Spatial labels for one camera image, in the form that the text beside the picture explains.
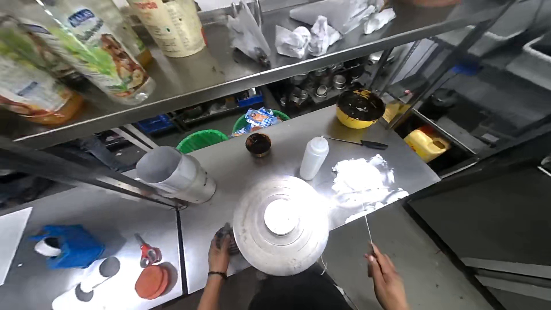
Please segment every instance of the black bracelet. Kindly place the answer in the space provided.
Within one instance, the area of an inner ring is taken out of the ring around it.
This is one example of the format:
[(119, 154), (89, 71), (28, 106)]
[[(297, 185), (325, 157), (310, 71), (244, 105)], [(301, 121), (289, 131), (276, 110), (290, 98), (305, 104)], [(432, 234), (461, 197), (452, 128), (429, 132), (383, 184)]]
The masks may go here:
[(209, 271), (207, 277), (210, 276), (210, 275), (219, 275), (224, 280), (226, 280), (228, 278), (228, 276), (226, 275), (225, 272), (220, 272), (220, 271)]

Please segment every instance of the blue crate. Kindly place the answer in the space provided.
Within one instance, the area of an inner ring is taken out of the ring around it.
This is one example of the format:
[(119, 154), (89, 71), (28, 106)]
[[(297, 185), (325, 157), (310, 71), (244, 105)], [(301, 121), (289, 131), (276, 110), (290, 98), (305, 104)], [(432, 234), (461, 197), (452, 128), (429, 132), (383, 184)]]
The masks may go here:
[(250, 98), (247, 98), (247, 99), (243, 99), (243, 100), (237, 100), (237, 105), (238, 106), (249, 106), (249, 105), (253, 105), (255, 103), (259, 103), (259, 102), (263, 102), (264, 101), (264, 96), (262, 95), (262, 92), (259, 90), (258, 93), (256, 94), (256, 96), (254, 97), (250, 97)]
[(29, 239), (40, 241), (46, 237), (57, 238), (61, 246), (59, 256), (46, 259), (50, 269), (87, 268), (105, 250), (105, 246), (82, 225), (46, 225), (42, 228), (42, 234)]
[(136, 126), (145, 133), (152, 133), (166, 128), (174, 127), (174, 123), (166, 114), (157, 115), (150, 119), (141, 120), (136, 123)]

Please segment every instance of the human hand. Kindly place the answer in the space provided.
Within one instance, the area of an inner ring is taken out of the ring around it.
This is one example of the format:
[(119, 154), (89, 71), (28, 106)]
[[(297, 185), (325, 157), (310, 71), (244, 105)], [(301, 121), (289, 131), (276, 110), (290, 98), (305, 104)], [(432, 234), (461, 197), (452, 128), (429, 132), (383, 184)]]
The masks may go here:
[(404, 282), (396, 272), (390, 257), (382, 254), (373, 244), (374, 253), (365, 254), (368, 259), (369, 277), (373, 278), (375, 296), (384, 310), (409, 310)]
[(210, 249), (208, 251), (208, 271), (224, 272), (228, 271), (228, 265), (230, 264), (230, 253), (228, 251), (230, 247), (230, 236), (226, 235), (223, 239), (220, 249), (216, 246), (218, 237), (215, 235), (210, 242)]

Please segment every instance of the white squeeze bottle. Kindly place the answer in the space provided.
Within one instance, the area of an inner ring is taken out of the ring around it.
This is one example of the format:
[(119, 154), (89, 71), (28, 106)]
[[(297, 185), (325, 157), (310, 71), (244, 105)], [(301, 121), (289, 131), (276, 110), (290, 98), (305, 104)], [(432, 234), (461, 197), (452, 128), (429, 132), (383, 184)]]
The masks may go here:
[(300, 176), (305, 180), (313, 179), (321, 164), (329, 153), (329, 143), (324, 137), (315, 137), (308, 142), (302, 164), (300, 165)]

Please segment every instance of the black knife handle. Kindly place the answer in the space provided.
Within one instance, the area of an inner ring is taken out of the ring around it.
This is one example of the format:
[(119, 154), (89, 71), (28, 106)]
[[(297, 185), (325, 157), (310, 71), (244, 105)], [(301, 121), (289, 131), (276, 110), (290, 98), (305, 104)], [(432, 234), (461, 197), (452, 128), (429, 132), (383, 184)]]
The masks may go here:
[(388, 145), (386, 144), (383, 144), (383, 143), (378, 143), (378, 142), (373, 142), (373, 141), (365, 141), (365, 140), (361, 140), (361, 145), (365, 146), (365, 147), (369, 147), (369, 148), (374, 148), (374, 149), (387, 149), (388, 148)]

